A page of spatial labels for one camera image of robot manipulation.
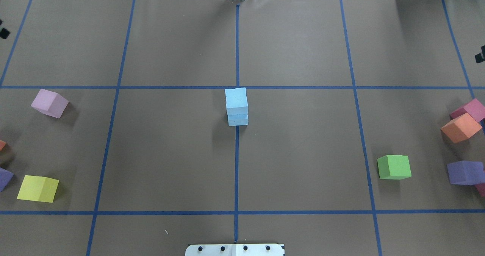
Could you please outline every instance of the purple cube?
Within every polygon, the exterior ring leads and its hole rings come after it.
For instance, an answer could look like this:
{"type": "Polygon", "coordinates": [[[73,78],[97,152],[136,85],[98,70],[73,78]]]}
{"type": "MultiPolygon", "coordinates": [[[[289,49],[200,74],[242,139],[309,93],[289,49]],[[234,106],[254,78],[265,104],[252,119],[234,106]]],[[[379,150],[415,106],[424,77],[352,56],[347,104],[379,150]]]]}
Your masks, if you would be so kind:
{"type": "Polygon", "coordinates": [[[58,93],[41,89],[31,106],[45,115],[60,118],[67,103],[69,102],[58,93]]]}
{"type": "Polygon", "coordinates": [[[451,184],[475,185],[485,183],[483,163],[480,161],[458,161],[448,164],[447,167],[451,184]]]}
{"type": "Polygon", "coordinates": [[[7,186],[8,182],[12,179],[14,176],[13,173],[10,173],[9,171],[0,168],[0,192],[3,191],[5,186],[7,186]]]}

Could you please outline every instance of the block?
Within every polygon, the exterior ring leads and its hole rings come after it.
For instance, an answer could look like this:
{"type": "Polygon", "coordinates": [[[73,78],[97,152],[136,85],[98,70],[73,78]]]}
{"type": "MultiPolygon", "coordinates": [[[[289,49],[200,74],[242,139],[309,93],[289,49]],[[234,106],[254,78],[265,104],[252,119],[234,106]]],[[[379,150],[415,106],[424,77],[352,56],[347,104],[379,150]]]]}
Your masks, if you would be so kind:
{"type": "Polygon", "coordinates": [[[482,126],[476,122],[468,113],[454,118],[441,128],[443,133],[454,143],[468,140],[480,131],[482,126]]]}
{"type": "Polygon", "coordinates": [[[227,121],[229,122],[229,126],[248,125],[249,124],[249,117],[247,116],[247,114],[244,114],[244,115],[229,115],[227,117],[227,121]]]}
{"type": "Polygon", "coordinates": [[[463,106],[460,106],[457,110],[453,111],[450,114],[450,117],[454,119],[465,113],[470,114],[475,122],[479,122],[485,119],[485,106],[483,106],[479,100],[473,99],[471,102],[466,103],[463,106]]]}
{"type": "Polygon", "coordinates": [[[381,180],[403,180],[411,177],[408,156],[387,155],[377,159],[381,180]]]}
{"type": "Polygon", "coordinates": [[[59,180],[52,178],[26,175],[17,199],[52,203],[58,184],[59,180]]]}
{"type": "Polygon", "coordinates": [[[5,169],[0,168],[0,192],[5,189],[5,186],[7,186],[13,176],[13,173],[10,173],[5,169]]]}
{"type": "Polygon", "coordinates": [[[483,163],[480,161],[457,161],[447,165],[450,183],[454,185],[475,185],[485,183],[483,163]]]}
{"type": "Polygon", "coordinates": [[[480,196],[485,197],[485,183],[475,184],[480,196]]]}
{"type": "Polygon", "coordinates": [[[69,102],[58,93],[41,89],[31,106],[45,115],[60,118],[67,103],[69,102]]]}
{"type": "Polygon", "coordinates": [[[248,114],[245,87],[225,90],[225,109],[228,116],[248,114]]]}

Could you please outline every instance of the red block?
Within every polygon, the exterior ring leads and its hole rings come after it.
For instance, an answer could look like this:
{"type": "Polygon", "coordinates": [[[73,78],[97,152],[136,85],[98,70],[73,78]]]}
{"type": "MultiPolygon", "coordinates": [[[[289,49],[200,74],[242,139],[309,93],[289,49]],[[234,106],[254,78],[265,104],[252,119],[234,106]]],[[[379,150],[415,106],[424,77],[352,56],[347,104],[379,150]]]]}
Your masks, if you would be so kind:
{"type": "Polygon", "coordinates": [[[480,196],[485,197],[485,183],[475,184],[475,187],[477,187],[480,196]]]}
{"type": "Polygon", "coordinates": [[[450,116],[452,119],[459,117],[465,113],[470,114],[470,116],[477,122],[485,119],[485,106],[480,103],[479,100],[473,99],[471,102],[464,104],[459,107],[459,109],[453,111],[450,116]]]}

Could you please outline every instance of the grid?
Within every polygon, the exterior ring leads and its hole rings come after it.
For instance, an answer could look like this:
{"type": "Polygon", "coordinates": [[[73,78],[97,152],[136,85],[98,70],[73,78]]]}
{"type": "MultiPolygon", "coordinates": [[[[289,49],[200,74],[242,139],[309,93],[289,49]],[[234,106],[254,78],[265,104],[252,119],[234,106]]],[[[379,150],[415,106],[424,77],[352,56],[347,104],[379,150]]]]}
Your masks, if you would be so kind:
{"type": "Polygon", "coordinates": [[[128,41],[130,39],[130,30],[133,15],[135,14],[135,2],[136,0],[132,0],[131,4],[131,11],[130,11],[130,18],[128,22],[128,28],[124,43],[124,50],[123,56],[121,59],[121,66],[119,69],[119,75],[117,80],[116,86],[49,86],[49,85],[38,85],[38,86],[6,86],[3,85],[3,81],[5,79],[5,75],[7,74],[8,67],[12,57],[14,56],[14,51],[17,45],[17,41],[19,36],[21,35],[21,31],[25,20],[28,16],[29,9],[31,7],[33,0],[29,0],[27,8],[25,10],[24,16],[21,21],[21,25],[19,27],[19,31],[14,39],[14,44],[10,51],[10,54],[7,59],[7,63],[5,65],[5,69],[3,70],[2,77],[0,78],[0,88],[1,89],[39,89],[39,88],[46,88],[46,89],[116,89],[116,93],[114,95],[114,102],[113,102],[113,109],[111,112],[111,120],[109,124],[108,135],[106,139],[106,146],[104,150],[104,158],[102,162],[102,169],[99,176],[99,185],[97,189],[97,195],[95,199],[95,206],[93,211],[0,211],[1,215],[92,215],[92,224],[89,236],[89,242],[87,244],[86,255],[90,255],[91,253],[91,246],[92,240],[95,233],[95,226],[97,221],[98,215],[232,215],[234,216],[234,242],[238,241],[238,220],[239,215],[326,215],[326,214],[371,214],[374,221],[374,230],[375,230],[375,240],[377,244],[378,254],[381,256],[383,255],[383,251],[381,248],[381,241],[379,235],[379,224],[377,215],[378,214],[429,214],[429,213],[485,213],[485,209],[376,209],[375,202],[374,202],[374,191],[372,188],[372,180],[371,180],[371,173],[369,169],[369,161],[367,156],[367,148],[366,148],[366,141],[364,137],[364,127],[362,124],[362,118],[360,113],[360,106],[359,106],[359,99],[358,99],[358,90],[403,90],[403,89],[412,89],[412,90],[468,90],[472,98],[475,97],[473,90],[479,89],[483,90],[485,87],[478,86],[473,87],[471,85],[470,79],[468,78],[468,74],[466,72],[465,65],[463,63],[463,59],[461,53],[459,51],[459,47],[456,43],[456,39],[454,36],[454,32],[450,23],[450,18],[447,12],[447,7],[445,4],[445,0],[441,0],[443,11],[447,20],[448,29],[450,32],[450,37],[453,41],[456,54],[458,56],[461,68],[463,70],[463,75],[465,77],[466,83],[468,86],[460,87],[460,86],[358,86],[355,82],[355,75],[354,75],[354,67],[352,62],[352,55],[350,50],[350,43],[349,37],[347,32],[347,25],[346,25],[346,17],[345,17],[345,10],[343,5],[343,0],[339,0],[340,10],[341,10],[341,19],[343,25],[343,31],[345,36],[345,43],[346,43],[346,52],[348,56],[348,65],[350,68],[350,78],[352,81],[352,86],[245,86],[240,85],[239,82],[239,11],[240,5],[235,6],[236,11],[236,20],[235,20],[235,64],[236,64],[236,87],[244,86],[247,89],[251,90],[352,90],[354,101],[355,101],[355,109],[357,112],[357,121],[359,126],[359,134],[360,140],[362,145],[362,151],[364,154],[365,159],[365,166],[366,166],[366,174],[367,174],[367,184],[369,189],[369,200],[371,203],[371,210],[335,210],[335,211],[241,211],[239,210],[239,126],[235,128],[235,160],[234,160],[234,210],[233,211],[99,211],[99,202],[100,196],[102,192],[104,174],[106,163],[108,159],[108,153],[110,148],[111,142],[111,134],[113,131],[113,124],[116,115],[116,107],[118,103],[118,96],[120,90],[122,89],[190,89],[190,90],[211,90],[211,89],[226,89],[231,88],[231,86],[123,86],[121,85],[121,81],[123,78],[123,70],[125,64],[125,57],[128,48],[128,41]]]}

